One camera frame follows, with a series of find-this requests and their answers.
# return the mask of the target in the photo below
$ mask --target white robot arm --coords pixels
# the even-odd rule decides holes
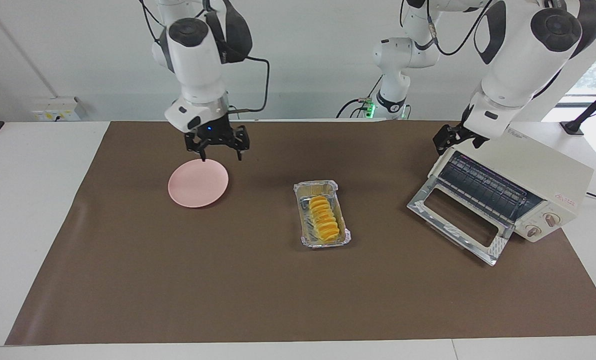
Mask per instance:
[[[479,147],[500,137],[567,61],[596,39],[596,0],[407,0],[407,6],[402,20],[408,38],[383,40],[374,51],[384,74],[374,99],[375,116],[393,119],[403,110],[410,86],[403,69],[426,68],[438,61],[435,23],[442,12],[488,7],[478,30],[489,40],[476,45],[488,73],[460,125],[445,125],[434,137],[439,153],[468,139]]]
[[[152,54],[161,66],[175,73],[181,87],[180,97],[165,111],[165,118],[184,133],[187,150],[199,153],[202,160],[210,145],[228,146],[240,160],[250,141],[244,126],[234,130],[229,123],[221,66],[248,56],[250,30],[229,0],[202,0],[206,12],[202,19],[192,17],[189,3],[158,0],[165,29],[152,45]]]

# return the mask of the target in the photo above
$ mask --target green light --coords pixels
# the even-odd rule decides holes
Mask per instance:
[[[371,104],[369,105],[369,115],[367,115],[368,119],[373,119],[374,118],[374,113],[376,112],[376,104]]]
[[[411,114],[412,114],[412,107],[410,105],[405,105],[405,108],[403,109],[400,118],[403,120],[409,120]]]

